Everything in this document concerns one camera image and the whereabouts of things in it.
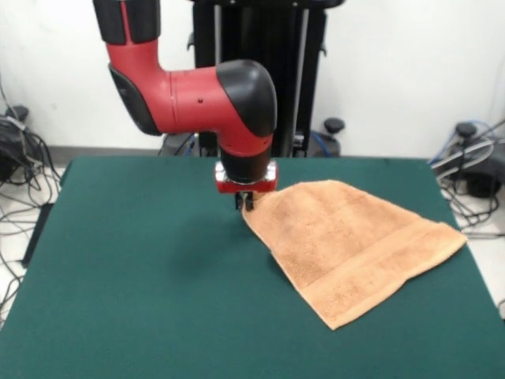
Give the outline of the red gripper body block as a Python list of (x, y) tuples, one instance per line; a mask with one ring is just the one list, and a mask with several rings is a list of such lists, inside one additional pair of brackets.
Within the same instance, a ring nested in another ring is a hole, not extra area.
[(220, 193), (268, 193), (275, 191), (278, 182), (279, 167), (274, 160), (267, 165), (265, 176), (260, 181), (246, 184), (229, 179), (221, 161), (215, 164), (215, 185)]

